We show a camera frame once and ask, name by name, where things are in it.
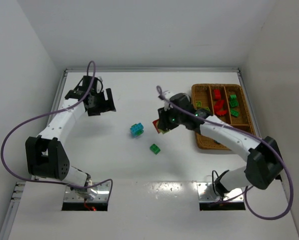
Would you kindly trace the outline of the lime green red lego stack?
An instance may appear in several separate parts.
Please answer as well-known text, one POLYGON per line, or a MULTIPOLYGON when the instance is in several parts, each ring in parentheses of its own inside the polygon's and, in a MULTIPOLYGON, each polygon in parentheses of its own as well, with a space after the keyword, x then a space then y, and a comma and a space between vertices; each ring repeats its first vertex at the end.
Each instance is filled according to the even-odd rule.
POLYGON ((152 122, 152 124, 154 125, 154 128, 155 128, 155 130, 157 131, 158 134, 163 134, 163 135, 164 135, 164 134, 166 134, 166 133, 169 132, 169 130, 164 131, 164 130, 161 130, 161 129, 158 128, 158 125, 159 125, 159 119, 154 120, 154 121, 152 122))

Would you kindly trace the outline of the blue and green lego stack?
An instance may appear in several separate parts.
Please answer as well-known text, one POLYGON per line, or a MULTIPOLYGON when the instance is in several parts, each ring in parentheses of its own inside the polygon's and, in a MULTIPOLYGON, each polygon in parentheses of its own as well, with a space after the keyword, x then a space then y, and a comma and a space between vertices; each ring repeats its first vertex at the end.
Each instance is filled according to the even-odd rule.
POLYGON ((130 133, 133 138, 136 138, 144 133, 144 126, 141 123, 136 123, 130 127, 130 133))

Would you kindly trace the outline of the red curved lego brick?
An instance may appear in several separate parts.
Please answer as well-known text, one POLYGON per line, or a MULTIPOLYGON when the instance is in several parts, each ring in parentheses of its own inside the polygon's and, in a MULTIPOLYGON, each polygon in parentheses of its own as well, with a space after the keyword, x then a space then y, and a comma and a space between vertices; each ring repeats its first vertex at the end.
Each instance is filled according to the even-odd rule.
POLYGON ((213 110, 215 112, 220 111, 224 106, 225 101, 223 99, 218 100, 215 105, 213 106, 213 110))

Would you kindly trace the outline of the green and lime curved legos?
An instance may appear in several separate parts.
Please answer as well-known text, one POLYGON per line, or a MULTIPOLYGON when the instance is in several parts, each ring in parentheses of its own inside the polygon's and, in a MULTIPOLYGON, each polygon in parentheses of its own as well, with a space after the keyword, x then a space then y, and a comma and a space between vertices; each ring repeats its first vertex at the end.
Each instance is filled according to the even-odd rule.
POLYGON ((239 106, 239 102, 236 99, 229 101, 229 107, 231 109, 236 108, 238 106, 239 106))

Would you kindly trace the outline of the green lego plate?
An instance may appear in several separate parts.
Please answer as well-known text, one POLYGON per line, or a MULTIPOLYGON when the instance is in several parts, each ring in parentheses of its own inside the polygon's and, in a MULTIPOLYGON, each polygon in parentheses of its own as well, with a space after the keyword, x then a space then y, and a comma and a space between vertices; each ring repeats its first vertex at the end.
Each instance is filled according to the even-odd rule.
POLYGON ((230 115, 235 117, 235 118, 238 118, 240 116, 240 112, 231 108, 230 109, 230 115))

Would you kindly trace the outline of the lime and red lego pair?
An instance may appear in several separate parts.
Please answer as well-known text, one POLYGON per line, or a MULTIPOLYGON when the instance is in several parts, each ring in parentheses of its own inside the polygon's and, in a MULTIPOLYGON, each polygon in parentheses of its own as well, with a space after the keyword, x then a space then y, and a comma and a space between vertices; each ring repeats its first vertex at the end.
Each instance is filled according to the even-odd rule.
POLYGON ((227 110, 219 110, 219 111, 217 111, 215 114, 216 114, 217 116, 221 117, 221 116, 225 116, 227 113, 228 113, 227 110))

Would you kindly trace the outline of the tall red lego stack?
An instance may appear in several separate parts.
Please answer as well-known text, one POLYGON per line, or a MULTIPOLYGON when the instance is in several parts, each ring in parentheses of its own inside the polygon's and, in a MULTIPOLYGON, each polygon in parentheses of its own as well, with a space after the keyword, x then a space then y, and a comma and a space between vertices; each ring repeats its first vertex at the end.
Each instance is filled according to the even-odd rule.
POLYGON ((221 91, 219 89, 214 89, 213 90, 213 99, 215 101, 219 101, 222 99, 221 91))

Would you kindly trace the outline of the small dark green lego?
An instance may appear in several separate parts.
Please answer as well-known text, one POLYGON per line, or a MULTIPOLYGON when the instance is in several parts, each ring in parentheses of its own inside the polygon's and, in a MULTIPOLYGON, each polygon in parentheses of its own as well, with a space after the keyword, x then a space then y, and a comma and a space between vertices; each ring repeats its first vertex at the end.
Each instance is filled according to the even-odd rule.
POLYGON ((229 96, 229 99, 230 99, 231 101, 236 100, 236 99, 237 99, 237 96, 236 96, 235 94, 231 94, 231 95, 229 96))

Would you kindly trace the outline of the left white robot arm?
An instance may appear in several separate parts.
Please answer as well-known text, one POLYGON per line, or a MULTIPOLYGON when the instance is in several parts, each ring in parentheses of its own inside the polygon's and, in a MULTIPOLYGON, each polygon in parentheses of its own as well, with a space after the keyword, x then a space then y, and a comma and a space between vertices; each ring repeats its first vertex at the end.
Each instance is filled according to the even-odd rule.
POLYGON ((77 194, 86 195, 93 184, 91 176, 72 166, 65 152, 66 139, 79 120, 116 111, 112 90, 101 78, 83 76, 64 98, 60 112, 36 137, 25 142, 28 172, 37 177, 58 180, 77 194))

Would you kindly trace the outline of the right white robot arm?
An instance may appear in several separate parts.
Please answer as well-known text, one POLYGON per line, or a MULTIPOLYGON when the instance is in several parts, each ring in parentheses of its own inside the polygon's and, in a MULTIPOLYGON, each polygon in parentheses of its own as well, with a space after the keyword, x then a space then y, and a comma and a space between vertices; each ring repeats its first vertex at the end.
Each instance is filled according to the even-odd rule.
POLYGON ((273 138, 258 139, 230 126, 204 108, 195 109, 185 93, 171 95, 166 91, 158 97, 164 101, 164 106, 158 109, 159 130, 166 132, 183 125, 190 131, 219 142, 245 161, 245 167, 226 170, 214 180, 217 195, 224 197, 230 191, 246 186, 265 190, 283 170, 277 160, 280 151, 273 138))

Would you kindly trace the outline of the green curved lego brick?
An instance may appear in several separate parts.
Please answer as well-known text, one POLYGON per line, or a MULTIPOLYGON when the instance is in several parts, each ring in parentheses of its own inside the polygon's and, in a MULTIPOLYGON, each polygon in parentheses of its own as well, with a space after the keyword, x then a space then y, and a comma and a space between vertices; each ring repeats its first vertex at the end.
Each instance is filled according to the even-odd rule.
POLYGON ((149 149, 155 154, 157 155, 161 149, 156 145, 156 144, 152 144, 149 149))

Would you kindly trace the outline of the wicker divided basket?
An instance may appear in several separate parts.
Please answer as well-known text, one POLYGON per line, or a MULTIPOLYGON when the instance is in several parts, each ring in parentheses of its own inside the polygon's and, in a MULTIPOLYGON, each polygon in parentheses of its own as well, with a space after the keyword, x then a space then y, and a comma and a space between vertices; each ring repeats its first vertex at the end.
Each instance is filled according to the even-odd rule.
POLYGON ((250 134, 255 134, 254 126, 252 123, 252 118, 247 106, 245 95, 243 89, 238 84, 194 84, 191 87, 191 100, 196 109, 201 109, 209 107, 210 112, 215 114, 223 122, 229 124, 230 126, 248 132, 250 134), (213 90, 219 89, 221 93, 221 100, 224 100, 224 105, 221 110, 227 110, 227 114, 224 116, 217 116, 214 111, 214 105, 218 100, 214 100, 213 90), (239 117, 233 117, 230 114, 229 101, 230 95, 236 95, 236 100, 239 103, 238 107, 233 108, 239 112, 239 117), (196 101, 201 101, 201 108, 197 108, 196 101))

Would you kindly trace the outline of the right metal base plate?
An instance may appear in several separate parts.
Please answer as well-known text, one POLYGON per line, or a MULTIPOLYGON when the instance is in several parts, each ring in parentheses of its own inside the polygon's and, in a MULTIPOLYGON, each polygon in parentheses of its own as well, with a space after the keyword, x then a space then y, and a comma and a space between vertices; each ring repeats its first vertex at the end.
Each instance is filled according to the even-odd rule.
POLYGON ((221 197, 214 193, 212 182, 197 182, 196 186, 200 203, 242 202, 244 200, 241 188, 235 188, 229 193, 225 193, 224 197, 221 197))

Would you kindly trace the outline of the metal base plate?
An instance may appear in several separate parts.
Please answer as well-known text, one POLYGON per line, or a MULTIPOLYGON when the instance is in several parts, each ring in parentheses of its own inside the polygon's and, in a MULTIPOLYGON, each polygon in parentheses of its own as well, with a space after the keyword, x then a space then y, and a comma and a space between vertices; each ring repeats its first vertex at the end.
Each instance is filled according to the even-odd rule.
POLYGON ((88 185, 97 186, 79 189, 67 186, 65 188, 63 202, 64 203, 106 203, 110 195, 110 189, 112 187, 111 181, 105 183, 89 182, 88 185))
POLYGON ((197 182, 196 186, 200 203, 242 202, 244 200, 241 188, 235 188, 229 193, 225 193, 224 197, 221 197, 214 193, 212 182, 197 182))

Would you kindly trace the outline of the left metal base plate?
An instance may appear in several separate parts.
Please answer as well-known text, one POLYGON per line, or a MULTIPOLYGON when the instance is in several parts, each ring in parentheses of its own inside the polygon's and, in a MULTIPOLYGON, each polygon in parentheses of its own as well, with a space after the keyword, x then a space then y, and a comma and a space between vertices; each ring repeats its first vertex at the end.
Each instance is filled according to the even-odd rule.
POLYGON ((112 187, 111 181, 105 183, 89 182, 88 185, 97 186, 79 189, 67 186, 65 188, 63 202, 64 203, 106 203, 110 195, 110 189, 112 187))

